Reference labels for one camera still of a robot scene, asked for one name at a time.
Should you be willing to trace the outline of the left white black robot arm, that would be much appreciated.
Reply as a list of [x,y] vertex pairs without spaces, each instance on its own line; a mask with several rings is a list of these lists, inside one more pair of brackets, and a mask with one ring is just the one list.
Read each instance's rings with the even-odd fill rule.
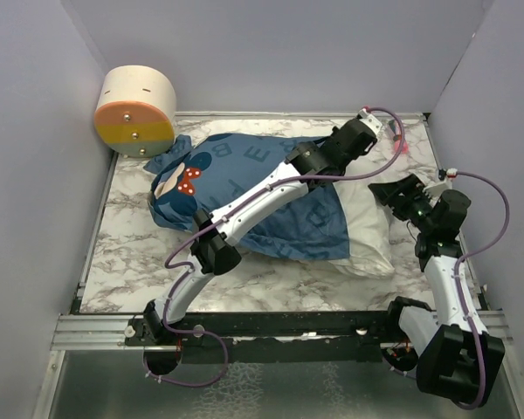
[[156,344],[170,342],[176,323],[190,303],[216,276],[232,271],[241,261],[236,245],[243,236],[281,207],[333,182],[352,180],[349,163],[366,155],[377,142],[381,123],[370,113],[360,113],[317,141],[304,141],[261,182],[224,207],[193,216],[195,234],[185,243],[190,253],[165,267],[182,269],[166,295],[148,305],[145,334]]

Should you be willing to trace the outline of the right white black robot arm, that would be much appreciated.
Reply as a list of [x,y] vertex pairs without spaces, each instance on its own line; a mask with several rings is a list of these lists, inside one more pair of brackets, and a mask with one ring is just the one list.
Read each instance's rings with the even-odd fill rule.
[[408,175],[397,182],[371,183],[369,190],[395,218],[417,228],[415,255],[435,304],[402,297],[389,304],[385,334],[394,341],[408,338],[414,351],[412,361],[390,356],[390,365],[415,370],[421,392],[477,409],[488,400],[505,347],[488,332],[467,286],[467,256],[458,236],[471,201],[452,188],[455,175],[450,172],[431,186]]

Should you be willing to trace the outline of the blue cartoon print pillowcase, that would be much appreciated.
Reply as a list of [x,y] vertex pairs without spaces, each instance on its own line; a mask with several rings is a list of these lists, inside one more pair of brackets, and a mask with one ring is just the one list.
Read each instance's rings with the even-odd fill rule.
[[[239,198],[301,141],[300,137],[223,133],[194,146],[188,135],[179,135],[170,150],[144,167],[155,177],[149,198],[154,222],[191,231],[198,210],[212,212]],[[334,186],[318,188],[276,210],[249,230],[240,244],[272,258],[348,258],[348,227]]]

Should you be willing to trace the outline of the white pillow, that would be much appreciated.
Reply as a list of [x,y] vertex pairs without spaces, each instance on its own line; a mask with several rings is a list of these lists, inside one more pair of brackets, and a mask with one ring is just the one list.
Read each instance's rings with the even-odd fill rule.
[[388,279],[394,274],[390,249],[392,215],[370,191],[373,179],[344,181],[324,188],[325,204],[334,211],[331,232],[340,240],[324,265],[351,278]]

